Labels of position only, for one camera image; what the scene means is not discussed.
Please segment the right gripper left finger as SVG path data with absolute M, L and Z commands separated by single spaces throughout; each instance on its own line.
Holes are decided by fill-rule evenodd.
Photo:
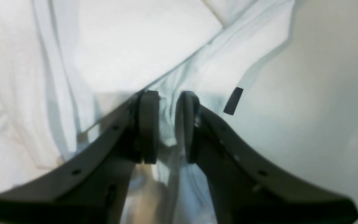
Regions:
M 52 172 L 0 193 L 6 224 L 118 224 L 131 174 L 155 164 L 159 143 L 159 94 L 134 95 L 84 151 Z

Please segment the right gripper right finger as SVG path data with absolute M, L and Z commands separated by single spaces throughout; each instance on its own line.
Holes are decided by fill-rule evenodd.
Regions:
M 325 190 L 276 166 L 219 116 L 183 91 L 176 136 L 186 160 L 206 176 L 219 224 L 353 224 L 349 197 Z

